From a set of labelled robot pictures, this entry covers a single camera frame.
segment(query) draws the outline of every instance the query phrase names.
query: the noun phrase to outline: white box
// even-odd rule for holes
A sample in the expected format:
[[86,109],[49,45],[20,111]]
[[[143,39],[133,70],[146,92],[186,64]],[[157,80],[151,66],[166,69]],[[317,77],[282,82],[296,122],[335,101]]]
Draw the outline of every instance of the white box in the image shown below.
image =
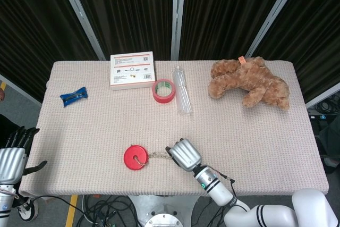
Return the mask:
[[111,55],[110,64],[113,90],[151,87],[156,81],[152,52]]

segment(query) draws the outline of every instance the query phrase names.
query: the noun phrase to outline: tape roll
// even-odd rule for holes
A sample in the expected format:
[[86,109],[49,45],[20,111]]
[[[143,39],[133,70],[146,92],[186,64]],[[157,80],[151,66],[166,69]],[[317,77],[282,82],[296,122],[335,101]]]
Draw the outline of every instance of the tape roll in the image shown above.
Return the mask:
[[[161,87],[169,88],[171,90],[171,93],[165,97],[158,95],[157,91]],[[154,99],[159,103],[169,103],[170,101],[172,101],[175,97],[175,92],[176,89],[174,83],[167,79],[157,80],[152,86],[152,94],[154,96]]]

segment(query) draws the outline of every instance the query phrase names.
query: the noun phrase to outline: teddy bear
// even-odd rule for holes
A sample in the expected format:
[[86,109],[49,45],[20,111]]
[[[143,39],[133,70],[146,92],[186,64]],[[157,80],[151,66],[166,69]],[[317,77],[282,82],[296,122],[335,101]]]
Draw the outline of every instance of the teddy bear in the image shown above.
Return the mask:
[[289,109],[289,87],[284,80],[271,73],[262,57],[238,60],[221,60],[212,65],[212,80],[208,86],[211,98],[221,98],[227,90],[242,88],[249,91],[243,98],[245,107],[253,107],[260,101]]

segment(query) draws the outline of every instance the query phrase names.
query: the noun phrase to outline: curtain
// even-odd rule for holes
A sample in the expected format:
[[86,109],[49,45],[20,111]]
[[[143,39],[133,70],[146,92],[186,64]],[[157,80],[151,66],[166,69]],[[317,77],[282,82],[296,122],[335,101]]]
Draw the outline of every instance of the curtain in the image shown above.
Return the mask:
[[100,46],[110,54],[153,51],[170,60],[172,0],[81,0]]
[[0,74],[38,101],[55,61],[97,60],[68,0],[0,3]]
[[254,56],[294,64],[305,102],[340,82],[340,0],[288,0]]
[[184,0],[180,60],[246,54],[276,0]]

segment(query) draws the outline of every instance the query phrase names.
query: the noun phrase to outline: table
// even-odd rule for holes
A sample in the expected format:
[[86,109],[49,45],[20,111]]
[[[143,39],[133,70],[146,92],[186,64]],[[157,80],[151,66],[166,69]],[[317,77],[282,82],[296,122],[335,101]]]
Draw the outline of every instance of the table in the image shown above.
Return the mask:
[[[56,62],[41,107],[28,166],[47,165],[24,176],[25,195],[204,195],[173,161],[151,158],[139,171],[123,163],[131,144],[165,152],[181,137],[199,150],[203,162],[236,180],[238,195],[291,195],[312,187],[326,193],[328,182],[293,64],[266,61],[290,87],[291,108],[260,103],[242,106],[241,89],[214,100],[208,96],[213,61],[156,61],[157,79],[184,68],[193,114],[177,113],[176,100],[154,101],[151,88],[113,91],[109,62]],[[60,94],[85,86],[88,99],[63,107]]]

